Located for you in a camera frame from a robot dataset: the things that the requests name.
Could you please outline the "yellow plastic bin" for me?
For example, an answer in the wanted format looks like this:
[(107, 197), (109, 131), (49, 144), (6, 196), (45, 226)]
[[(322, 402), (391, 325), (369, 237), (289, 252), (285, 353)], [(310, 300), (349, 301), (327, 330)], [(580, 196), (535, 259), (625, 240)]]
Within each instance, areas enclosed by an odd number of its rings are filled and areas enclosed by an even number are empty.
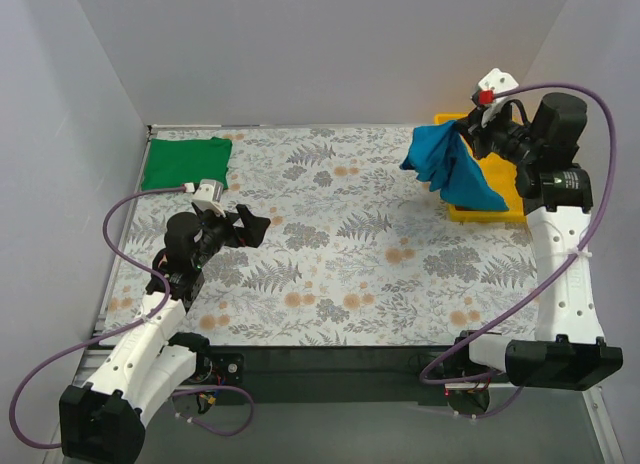
[(477, 211), (446, 203), (448, 218), (453, 222), (524, 223), (523, 202), (515, 188), (515, 166), (495, 154), (477, 160), (467, 141), (462, 139), (462, 142), (470, 159), (482, 172), (487, 185), (503, 198), (508, 210), (504, 212)]

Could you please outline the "blue t shirt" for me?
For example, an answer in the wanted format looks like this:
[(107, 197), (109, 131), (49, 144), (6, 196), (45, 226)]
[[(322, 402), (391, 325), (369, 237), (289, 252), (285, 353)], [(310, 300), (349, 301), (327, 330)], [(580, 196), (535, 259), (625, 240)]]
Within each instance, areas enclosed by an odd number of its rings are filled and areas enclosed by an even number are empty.
[(473, 211), (508, 210), (504, 198), (489, 186), (469, 154), (452, 120), (416, 127), (400, 169), (414, 171), (418, 181), (428, 183), (429, 191), (438, 191), (448, 204)]

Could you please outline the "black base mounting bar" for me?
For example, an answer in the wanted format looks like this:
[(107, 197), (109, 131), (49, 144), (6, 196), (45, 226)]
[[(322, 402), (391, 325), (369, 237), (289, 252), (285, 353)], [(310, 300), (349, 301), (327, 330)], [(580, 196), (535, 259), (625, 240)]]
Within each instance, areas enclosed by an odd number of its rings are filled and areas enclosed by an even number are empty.
[(257, 404), (410, 402), (445, 405), (442, 386), (419, 381), (447, 348), (427, 346), (211, 346), (215, 384)]

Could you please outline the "folded green t shirt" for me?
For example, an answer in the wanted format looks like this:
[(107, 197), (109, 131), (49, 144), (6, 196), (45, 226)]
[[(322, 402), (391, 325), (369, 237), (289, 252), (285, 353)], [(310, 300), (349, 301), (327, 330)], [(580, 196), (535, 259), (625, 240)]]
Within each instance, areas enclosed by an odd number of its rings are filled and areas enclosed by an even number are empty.
[(172, 188), (203, 179), (216, 180), (227, 189), (231, 152), (230, 139), (152, 139), (141, 189)]

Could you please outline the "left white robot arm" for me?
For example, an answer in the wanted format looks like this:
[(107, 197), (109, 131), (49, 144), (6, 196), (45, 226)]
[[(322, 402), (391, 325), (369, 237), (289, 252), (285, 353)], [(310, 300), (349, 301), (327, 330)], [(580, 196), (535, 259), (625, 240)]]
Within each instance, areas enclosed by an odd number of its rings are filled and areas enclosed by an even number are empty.
[(270, 224), (244, 205), (224, 213), (214, 204), (196, 204), (167, 221), (139, 324), (121, 335), (84, 384), (68, 386), (60, 398), (65, 456), (133, 463), (152, 417), (181, 385), (194, 385), (207, 405), (222, 390), (236, 391), (227, 362), (212, 357), (208, 339), (177, 328), (203, 287), (211, 258), (223, 247), (259, 247)]

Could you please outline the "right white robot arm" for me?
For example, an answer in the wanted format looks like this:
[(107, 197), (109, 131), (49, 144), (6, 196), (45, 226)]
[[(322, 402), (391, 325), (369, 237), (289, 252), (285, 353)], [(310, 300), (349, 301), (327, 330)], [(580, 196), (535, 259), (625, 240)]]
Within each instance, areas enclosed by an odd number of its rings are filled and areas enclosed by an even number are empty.
[(515, 122), (510, 99), (476, 107), (456, 123), (477, 158), (491, 153), (516, 167), (533, 243), (540, 292), (538, 320), (530, 341), (475, 333), (452, 357), (454, 373), (475, 381), (488, 368), (516, 386), (585, 391), (618, 371), (623, 353), (605, 342), (593, 301), (589, 254), (582, 239), (596, 219), (588, 173), (574, 161), (587, 124), (587, 105), (573, 95), (543, 96), (533, 119)]

